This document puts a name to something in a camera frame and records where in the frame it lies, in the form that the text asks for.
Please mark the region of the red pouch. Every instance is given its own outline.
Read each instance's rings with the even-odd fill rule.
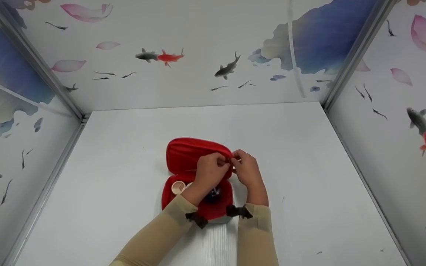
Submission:
[[[211,141],[193,139],[193,138],[177,138],[169,142],[167,145],[166,159],[167,168],[172,175],[167,179],[162,191],[162,210],[176,196],[172,193],[172,184],[176,181],[182,181],[186,185],[195,180],[196,163],[201,156],[211,153],[221,153],[227,159],[232,158],[232,153],[225,146]],[[214,203],[201,201],[198,205],[197,214],[202,216],[208,222],[215,224],[223,224],[231,220],[226,216],[226,207],[233,204],[233,189],[228,179],[231,177],[233,166],[226,172],[223,180],[218,184],[220,189],[219,199]]]

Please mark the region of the finger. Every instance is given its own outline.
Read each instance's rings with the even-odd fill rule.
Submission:
[[[236,158],[231,158],[231,163],[235,168],[238,168],[241,165],[240,161],[238,161]]]
[[[245,153],[243,150],[239,149],[239,150],[235,150],[233,152],[233,157],[235,158],[243,158],[244,155],[246,155],[247,153]]]
[[[223,165],[226,163],[226,161],[223,161],[223,160],[217,159],[217,160],[216,160],[216,163],[218,164],[218,166],[223,166]]]
[[[223,173],[223,175],[226,174],[226,172],[228,172],[228,169],[230,168],[230,166],[231,165],[229,163],[227,163],[227,164],[220,167],[220,170]]]
[[[210,154],[210,156],[214,158],[215,160],[226,161],[226,157],[224,157],[221,153],[212,153]]]

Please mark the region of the pink petal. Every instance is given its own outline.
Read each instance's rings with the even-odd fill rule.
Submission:
[[[392,76],[396,81],[413,86],[409,75],[407,75],[407,73],[404,72],[402,69],[392,68],[390,70],[392,71]]]
[[[356,71],[367,72],[367,71],[370,71],[370,70],[371,69],[369,67],[367,67],[367,65],[364,62],[364,60],[361,60],[359,62],[359,65],[356,67]]]
[[[111,50],[115,47],[117,47],[118,45],[121,45],[118,42],[113,42],[113,41],[106,41],[106,42],[101,42],[100,44],[98,44],[96,46],[96,48],[101,49],[101,50]]]
[[[65,4],[61,5],[65,12],[77,20],[84,22],[99,22],[111,14],[113,6],[111,4],[101,5],[101,9],[92,10],[77,4]]]
[[[414,44],[419,49],[426,51],[426,18],[415,15],[410,34],[412,35]]]
[[[60,60],[54,64],[52,70],[57,72],[72,72],[80,69],[86,62],[86,60]]]

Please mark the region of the black strap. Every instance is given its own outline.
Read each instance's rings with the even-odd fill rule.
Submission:
[[[189,221],[195,221],[195,224],[200,227],[200,229],[205,228],[205,226],[208,224],[208,220],[205,219],[203,216],[198,215],[196,212],[190,212],[189,214],[185,214],[186,219]]]
[[[252,214],[247,210],[246,207],[237,208],[234,205],[226,207],[226,216],[236,217],[241,216],[242,218],[251,219]]]

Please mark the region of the painted wall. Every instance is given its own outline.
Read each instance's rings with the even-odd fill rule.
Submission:
[[[1,29],[0,86],[1,264],[78,122],[70,117]]]
[[[401,1],[388,19],[364,56],[371,71],[354,74],[330,119],[413,265],[426,265],[426,2]]]
[[[405,265],[316,102],[94,112],[17,265],[108,265],[159,214],[165,150],[178,137],[257,158],[280,265]],[[245,187],[230,181],[241,206]],[[235,265],[237,225],[193,227],[162,265]]]
[[[322,100],[377,2],[2,1],[88,113]]]

